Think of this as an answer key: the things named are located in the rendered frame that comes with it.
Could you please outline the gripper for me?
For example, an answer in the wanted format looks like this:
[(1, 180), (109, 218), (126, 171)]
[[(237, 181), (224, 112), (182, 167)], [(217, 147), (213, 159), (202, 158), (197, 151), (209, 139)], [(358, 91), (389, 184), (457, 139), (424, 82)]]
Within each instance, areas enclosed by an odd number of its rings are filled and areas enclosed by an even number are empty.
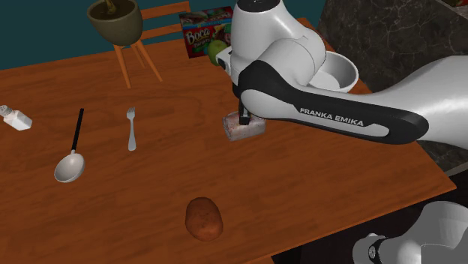
[[(232, 92), (238, 99), (241, 99), (242, 90), (235, 83), (232, 84)], [(241, 100), (238, 103), (238, 116), (240, 125), (249, 125), (251, 113), (245, 108)]]

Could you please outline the green apple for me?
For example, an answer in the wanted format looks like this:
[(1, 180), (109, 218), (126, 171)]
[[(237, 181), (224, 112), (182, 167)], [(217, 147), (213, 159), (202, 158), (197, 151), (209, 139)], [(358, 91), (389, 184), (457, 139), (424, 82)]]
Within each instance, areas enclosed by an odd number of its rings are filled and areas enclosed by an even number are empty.
[(221, 51), (225, 50), (228, 47), (228, 45), (223, 42), (222, 40), (213, 40), (209, 45), (208, 45), (208, 57), (210, 59), (210, 62), (218, 66), (218, 61), (216, 59), (216, 55), (220, 53)]

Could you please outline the red food box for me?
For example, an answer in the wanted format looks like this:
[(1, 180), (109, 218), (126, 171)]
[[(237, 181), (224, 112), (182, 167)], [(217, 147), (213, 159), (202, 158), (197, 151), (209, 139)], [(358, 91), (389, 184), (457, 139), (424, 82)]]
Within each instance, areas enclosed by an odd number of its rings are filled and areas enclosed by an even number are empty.
[(190, 59), (208, 55), (212, 41), (223, 42), (221, 47), (231, 45), (233, 9), (230, 6), (181, 13), (178, 16)]

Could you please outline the brown potato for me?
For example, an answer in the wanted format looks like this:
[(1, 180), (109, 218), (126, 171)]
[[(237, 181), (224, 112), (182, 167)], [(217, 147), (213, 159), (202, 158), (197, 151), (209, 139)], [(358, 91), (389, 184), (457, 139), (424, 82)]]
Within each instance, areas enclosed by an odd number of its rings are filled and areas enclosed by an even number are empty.
[(189, 202), (184, 223), (186, 230), (201, 242), (213, 241), (224, 231), (220, 210), (208, 197), (197, 197)]

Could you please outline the white bowl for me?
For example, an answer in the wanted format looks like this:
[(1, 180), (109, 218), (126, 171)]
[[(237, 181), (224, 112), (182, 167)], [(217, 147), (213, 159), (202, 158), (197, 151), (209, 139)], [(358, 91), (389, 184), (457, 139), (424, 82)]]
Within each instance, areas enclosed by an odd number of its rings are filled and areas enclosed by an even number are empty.
[(347, 93), (359, 80), (357, 67), (347, 57), (327, 51), (325, 61), (308, 86)]

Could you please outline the wooden table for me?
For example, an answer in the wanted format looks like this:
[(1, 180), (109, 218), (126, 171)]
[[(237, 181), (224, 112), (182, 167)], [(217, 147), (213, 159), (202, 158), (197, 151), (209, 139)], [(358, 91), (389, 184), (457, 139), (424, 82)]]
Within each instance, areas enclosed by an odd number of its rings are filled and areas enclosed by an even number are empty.
[[(230, 78), (187, 58), (181, 40), (148, 51), (163, 81), (127, 50), (132, 88), (112, 52), (0, 71), (0, 104), (33, 121), (24, 131), (0, 121), (0, 264), (243, 264), (455, 187), (416, 143), (280, 121), (231, 142)], [(85, 169), (61, 183), (54, 170), (71, 153), (81, 108)], [(213, 241), (186, 230), (197, 197), (220, 210)]]

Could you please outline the silver fork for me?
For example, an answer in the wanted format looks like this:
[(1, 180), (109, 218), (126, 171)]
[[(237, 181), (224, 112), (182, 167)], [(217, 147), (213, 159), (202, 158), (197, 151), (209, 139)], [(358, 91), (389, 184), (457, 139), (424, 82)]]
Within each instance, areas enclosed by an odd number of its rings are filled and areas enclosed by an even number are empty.
[(127, 111), (127, 118), (130, 121), (130, 133), (129, 133), (129, 140), (128, 140), (128, 150), (130, 152), (134, 151), (137, 148), (136, 138), (134, 133), (134, 118), (135, 118), (135, 107), (132, 106)]

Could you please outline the wooden chair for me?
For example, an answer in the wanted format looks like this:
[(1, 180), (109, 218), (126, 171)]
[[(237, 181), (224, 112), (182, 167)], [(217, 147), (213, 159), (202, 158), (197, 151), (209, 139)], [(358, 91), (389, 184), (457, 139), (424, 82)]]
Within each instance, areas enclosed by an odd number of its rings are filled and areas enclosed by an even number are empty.
[[(141, 10), (142, 18), (144, 20), (154, 19), (156, 17), (163, 17), (178, 13), (187, 13), (191, 11), (189, 1), (181, 1), (173, 4), (166, 4), (158, 7), (151, 7)], [(176, 32), (181, 32), (182, 26), (180, 23), (173, 25), (166, 25), (160, 28), (152, 28), (142, 32), (141, 40), (156, 38), (164, 35), (169, 35)]]

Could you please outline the olive plant pot, wooden legs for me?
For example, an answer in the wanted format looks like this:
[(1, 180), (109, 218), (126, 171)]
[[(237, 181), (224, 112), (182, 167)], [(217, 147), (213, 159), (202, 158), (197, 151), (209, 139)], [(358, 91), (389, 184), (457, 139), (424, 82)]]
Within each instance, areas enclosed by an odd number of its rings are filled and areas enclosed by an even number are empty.
[(131, 81), (122, 49), (130, 46), (142, 66), (146, 60), (160, 82), (162, 77), (143, 45), (143, 15), (135, 0), (99, 0), (91, 4), (86, 12), (98, 34), (113, 45), (126, 86)]

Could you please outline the dark marble counter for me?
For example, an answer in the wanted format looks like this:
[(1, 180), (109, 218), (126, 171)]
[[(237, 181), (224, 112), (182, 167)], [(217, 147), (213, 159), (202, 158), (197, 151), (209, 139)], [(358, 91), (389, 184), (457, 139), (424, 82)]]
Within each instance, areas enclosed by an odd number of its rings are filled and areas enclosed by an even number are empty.
[(442, 170), (468, 165), (468, 18), (442, 0), (326, 0), (318, 30), (378, 104), (427, 119)]

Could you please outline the white salt shaker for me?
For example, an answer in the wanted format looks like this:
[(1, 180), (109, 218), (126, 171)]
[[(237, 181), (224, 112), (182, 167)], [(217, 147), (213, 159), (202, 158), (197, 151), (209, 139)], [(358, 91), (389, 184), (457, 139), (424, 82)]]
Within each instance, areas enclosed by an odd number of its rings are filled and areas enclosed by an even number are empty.
[(24, 131), (32, 127), (32, 120), (19, 110), (12, 110), (7, 105), (0, 106), (0, 116), (3, 121), (18, 131)]

